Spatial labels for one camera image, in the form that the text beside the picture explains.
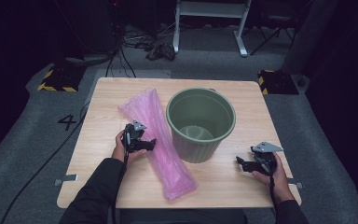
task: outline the table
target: table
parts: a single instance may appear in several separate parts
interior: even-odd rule
[[[234,37],[237,41],[238,48],[242,57],[248,56],[241,38],[243,26],[248,17],[249,8],[252,0],[246,0],[245,4],[230,3],[209,3],[209,2],[187,2],[177,0],[175,11],[175,33],[173,35],[173,49],[179,51],[179,22],[180,16],[203,16],[203,17],[224,17],[224,18],[241,18],[240,29],[234,31]]]
[[[147,88],[155,88],[165,110],[175,93],[190,87],[212,88],[225,95],[236,111],[235,129],[208,161],[185,162],[198,183],[197,190],[174,201],[166,200],[148,159],[141,158],[124,176],[117,208],[271,207],[268,188],[243,172],[235,162],[236,156],[252,161],[250,146],[262,141],[281,145],[257,83],[118,77],[102,77],[97,82],[66,173],[77,174],[78,179],[62,183],[58,206],[67,207],[100,162],[110,157],[115,136],[130,122],[118,111],[120,105]],[[293,177],[284,153],[279,154],[287,176]],[[296,186],[291,185],[290,190],[301,203]]]

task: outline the hand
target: hand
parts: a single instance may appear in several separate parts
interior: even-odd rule
[[[121,131],[116,136],[116,147],[115,147],[115,149],[113,149],[113,153],[112,153],[113,159],[118,159],[122,162],[124,162],[124,152],[125,152],[125,148],[124,148],[123,144],[121,143],[121,138],[123,137],[123,133],[124,133],[124,131]],[[142,149],[142,150],[130,153],[128,164],[130,164],[131,162],[142,157],[143,155],[146,154],[146,152],[147,152],[146,149]]]
[[[276,152],[274,152],[274,156],[275,160],[277,161],[277,170],[273,174],[275,183],[274,196],[276,198],[276,201],[277,203],[282,203],[284,201],[294,200],[295,197],[289,189],[286,173],[284,172],[281,158]],[[263,184],[269,186],[269,176],[263,175],[257,171],[253,171],[252,175]]]

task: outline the table top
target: table top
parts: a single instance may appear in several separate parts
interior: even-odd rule
[[[243,172],[236,163],[236,156],[253,161],[250,147],[262,141],[281,145],[257,83],[114,77],[102,77],[97,82],[66,173],[78,175],[78,179],[62,183],[57,205],[66,208],[100,162],[111,156],[115,136],[131,122],[118,110],[119,106],[139,92],[152,88],[157,90],[165,110],[175,93],[192,87],[212,88],[228,98],[237,116],[233,132],[222,141],[208,161],[185,162],[198,187],[173,201],[164,198],[162,183],[148,158],[135,161],[120,186],[117,208],[271,207],[268,187],[255,180],[250,173]],[[293,177],[284,152],[278,154],[287,176]],[[290,185],[290,190],[301,203],[296,186]]]

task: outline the bucket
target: bucket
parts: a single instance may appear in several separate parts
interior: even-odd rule
[[[188,162],[209,160],[235,126],[235,111],[222,94],[191,88],[177,92],[167,104],[167,121],[179,157]]]

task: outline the pink plastic bag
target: pink plastic bag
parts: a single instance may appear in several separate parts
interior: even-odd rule
[[[131,121],[136,119],[146,125],[143,140],[157,138],[148,159],[163,184],[165,197],[173,200],[195,190],[197,184],[173,146],[156,89],[142,91],[118,109]]]

